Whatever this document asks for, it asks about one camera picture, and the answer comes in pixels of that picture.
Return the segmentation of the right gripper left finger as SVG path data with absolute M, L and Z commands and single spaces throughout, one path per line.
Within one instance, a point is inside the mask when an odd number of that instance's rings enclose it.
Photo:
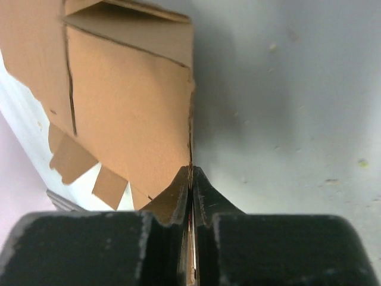
M 23 216 L 1 251 L 1 284 L 186 285 L 189 171 L 138 211 Z

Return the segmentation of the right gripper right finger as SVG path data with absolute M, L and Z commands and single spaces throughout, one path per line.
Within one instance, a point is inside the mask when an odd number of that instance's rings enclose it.
M 246 214 L 193 168 L 198 285 L 379 285 L 340 216 Z

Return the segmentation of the brown cardboard box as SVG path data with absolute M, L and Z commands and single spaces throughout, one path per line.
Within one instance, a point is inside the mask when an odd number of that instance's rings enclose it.
M 2 1 L 1 105 L 47 187 L 139 210 L 191 162 L 192 20 L 146 1 Z

